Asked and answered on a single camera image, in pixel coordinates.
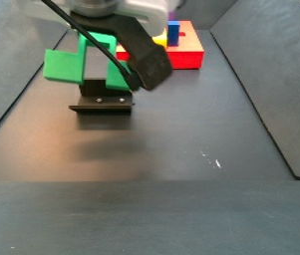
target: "green object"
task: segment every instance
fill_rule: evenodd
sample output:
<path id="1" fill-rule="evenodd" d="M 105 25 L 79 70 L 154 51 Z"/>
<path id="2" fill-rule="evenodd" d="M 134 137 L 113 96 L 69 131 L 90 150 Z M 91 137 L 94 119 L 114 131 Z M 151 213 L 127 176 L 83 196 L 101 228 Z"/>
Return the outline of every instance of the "green object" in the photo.
<path id="1" fill-rule="evenodd" d="M 101 44 L 109 49 L 113 55 L 117 53 L 117 39 L 114 36 L 90 33 Z M 44 58 L 44 78 L 51 81 L 74 83 L 82 85 L 85 82 L 85 65 L 87 46 L 95 47 L 83 35 L 79 35 L 78 53 L 47 50 Z M 109 61 L 106 88 L 129 91 L 129 85 L 123 79 L 119 69 Z"/>

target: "toy blocks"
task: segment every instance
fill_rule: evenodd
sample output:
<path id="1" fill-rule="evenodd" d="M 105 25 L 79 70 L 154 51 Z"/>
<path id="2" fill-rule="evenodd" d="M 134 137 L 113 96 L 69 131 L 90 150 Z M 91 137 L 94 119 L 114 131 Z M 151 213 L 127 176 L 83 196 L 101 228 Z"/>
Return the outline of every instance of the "toy blocks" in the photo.
<path id="1" fill-rule="evenodd" d="M 174 69 L 200 69 L 202 65 L 204 49 L 198 41 L 198 37 L 190 21 L 178 21 L 178 44 L 177 46 L 168 46 L 166 53 Z M 176 36 L 177 22 L 168 26 L 168 42 L 169 29 L 173 28 Z M 122 46 L 117 46 L 117 57 L 119 60 L 129 58 L 129 53 Z"/>

